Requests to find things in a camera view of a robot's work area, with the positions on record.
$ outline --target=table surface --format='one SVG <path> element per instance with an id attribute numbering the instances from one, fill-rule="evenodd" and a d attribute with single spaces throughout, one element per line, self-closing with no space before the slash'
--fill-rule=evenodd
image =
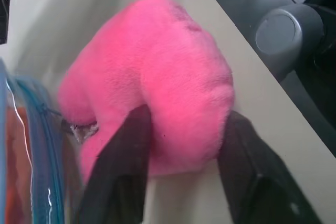
<path id="1" fill-rule="evenodd" d="M 81 48 L 109 17 L 133 0 L 11 0 L 11 71 L 28 73 L 53 94 Z M 235 110 L 283 159 L 324 223 L 336 223 L 336 159 L 215 0 L 176 0 L 216 39 L 230 64 Z M 148 223 L 231 223 L 216 164 L 199 174 L 152 179 Z"/>

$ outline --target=pink plush toy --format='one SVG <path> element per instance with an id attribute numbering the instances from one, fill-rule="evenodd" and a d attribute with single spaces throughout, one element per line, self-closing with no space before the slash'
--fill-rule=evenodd
<path id="1" fill-rule="evenodd" d="M 97 122 L 81 147 L 85 181 L 128 113 L 152 113 L 150 174 L 201 169 L 222 145 L 234 103 L 232 73 L 212 36 L 172 0 L 140 0 L 97 32 L 58 91 L 65 119 Z"/>

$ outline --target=clear plastic bag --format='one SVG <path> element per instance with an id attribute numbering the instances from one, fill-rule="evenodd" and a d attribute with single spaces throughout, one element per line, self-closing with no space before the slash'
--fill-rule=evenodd
<path id="1" fill-rule="evenodd" d="M 4 223 L 66 223 L 75 212 L 73 202 L 80 197 L 81 183 L 76 155 L 60 128 L 61 118 L 39 83 L 10 77 L 2 62 L 0 82 L 4 132 L 0 137 L 0 208 L 5 209 L 0 218 Z M 71 170 L 65 170 L 70 164 Z"/>

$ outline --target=orange item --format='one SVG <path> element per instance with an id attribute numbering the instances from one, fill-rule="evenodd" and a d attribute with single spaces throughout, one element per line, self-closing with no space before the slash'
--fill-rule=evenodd
<path id="1" fill-rule="evenodd" d="M 31 162 L 28 119 L 24 107 L 8 107 L 6 121 L 7 199 L 5 223 L 31 222 Z"/>

